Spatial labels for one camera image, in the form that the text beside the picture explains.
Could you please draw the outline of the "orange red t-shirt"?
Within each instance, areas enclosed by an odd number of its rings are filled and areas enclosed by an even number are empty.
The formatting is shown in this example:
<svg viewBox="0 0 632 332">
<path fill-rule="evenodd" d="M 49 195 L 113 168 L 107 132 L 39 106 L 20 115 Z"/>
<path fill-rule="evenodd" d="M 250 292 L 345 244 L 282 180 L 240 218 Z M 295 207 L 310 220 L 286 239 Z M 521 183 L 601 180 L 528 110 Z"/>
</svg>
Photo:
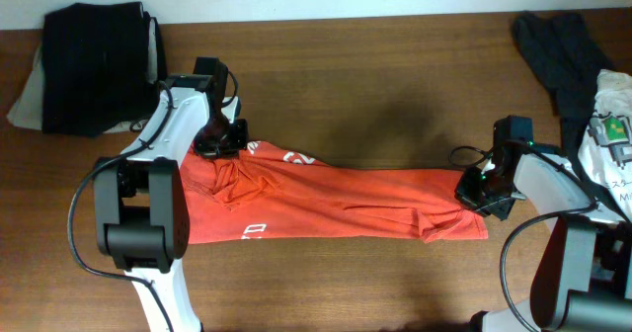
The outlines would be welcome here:
<svg viewBox="0 0 632 332">
<path fill-rule="evenodd" d="M 239 155 L 181 167 L 193 244 L 278 238 L 481 240 L 481 215 L 444 169 L 348 169 L 251 141 Z"/>
</svg>

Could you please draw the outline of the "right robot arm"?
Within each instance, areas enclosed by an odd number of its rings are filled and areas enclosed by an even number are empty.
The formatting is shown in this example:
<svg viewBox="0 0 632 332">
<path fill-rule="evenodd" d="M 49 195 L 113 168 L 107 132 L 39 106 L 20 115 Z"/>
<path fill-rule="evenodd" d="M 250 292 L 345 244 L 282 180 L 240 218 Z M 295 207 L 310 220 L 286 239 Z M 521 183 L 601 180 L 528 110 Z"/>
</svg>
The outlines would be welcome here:
<svg viewBox="0 0 632 332">
<path fill-rule="evenodd" d="M 590 196 L 569 161 L 553 151 L 496 148 L 484 168 L 465 169 L 455 191 L 483 216 L 508 217 L 517 200 L 537 215 L 515 228 L 500 256 L 506 308 L 481 311 L 473 331 L 628 331 L 631 328 L 631 221 Z M 550 236 L 528 299 L 516 302 L 507 278 L 510 248 L 544 222 Z"/>
</svg>

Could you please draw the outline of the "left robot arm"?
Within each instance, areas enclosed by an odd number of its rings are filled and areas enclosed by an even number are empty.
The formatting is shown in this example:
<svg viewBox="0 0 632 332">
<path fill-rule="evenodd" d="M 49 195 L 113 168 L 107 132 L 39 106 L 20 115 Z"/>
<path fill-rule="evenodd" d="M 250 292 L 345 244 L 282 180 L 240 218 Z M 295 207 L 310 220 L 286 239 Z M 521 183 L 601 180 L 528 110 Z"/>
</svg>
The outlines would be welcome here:
<svg viewBox="0 0 632 332">
<path fill-rule="evenodd" d="M 99 250 L 131 282 L 152 331 L 200 331 L 184 274 L 191 222 L 181 167 L 190 149 L 205 159 L 233 153 L 242 140 L 238 100 L 225 75 L 175 75 L 137 138 L 94 177 Z"/>
</svg>

